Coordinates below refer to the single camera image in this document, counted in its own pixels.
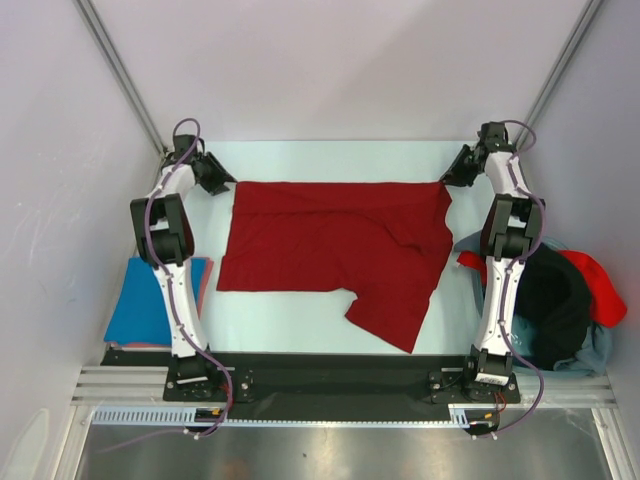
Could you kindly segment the dark red t-shirt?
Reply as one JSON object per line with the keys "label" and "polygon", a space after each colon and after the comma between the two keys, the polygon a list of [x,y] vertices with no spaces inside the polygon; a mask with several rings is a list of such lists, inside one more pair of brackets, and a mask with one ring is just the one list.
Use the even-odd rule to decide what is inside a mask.
{"label": "dark red t-shirt", "polygon": [[240,182],[217,288],[355,295],[345,317],[414,350],[453,246],[440,182]]}

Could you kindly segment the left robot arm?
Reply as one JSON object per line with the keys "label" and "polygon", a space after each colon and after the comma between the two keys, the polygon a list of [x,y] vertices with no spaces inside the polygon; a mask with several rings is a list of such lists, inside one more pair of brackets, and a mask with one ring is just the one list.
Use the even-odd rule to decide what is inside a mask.
{"label": "left robot arm", "polygon": [[153,271],[168,317],[171,357],[166,401],[209,400],[224,384],[221,368],[210,359],[193,291],[195,238],[184,198],[195,187],[212,196],[225,193],[234,181],[206,150],[203,139],[175,134],[156,185],[147,196],[130,202],[137,250]]}

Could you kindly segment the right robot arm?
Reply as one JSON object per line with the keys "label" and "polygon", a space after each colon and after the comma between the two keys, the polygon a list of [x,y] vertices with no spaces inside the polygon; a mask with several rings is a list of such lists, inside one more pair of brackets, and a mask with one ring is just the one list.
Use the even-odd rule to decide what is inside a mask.
{"label": "right robot arm", "polygon": [[482,124],[475,145],[461,148],[440,182],[470,187],[481,174],[488,177],[494,198],[480,235],[486,266],[481,323],[460,380],[473,401],[491,400],[515,387],[511,330],[517,290],[544,226],[544,205],[527,186],[505,121]]}

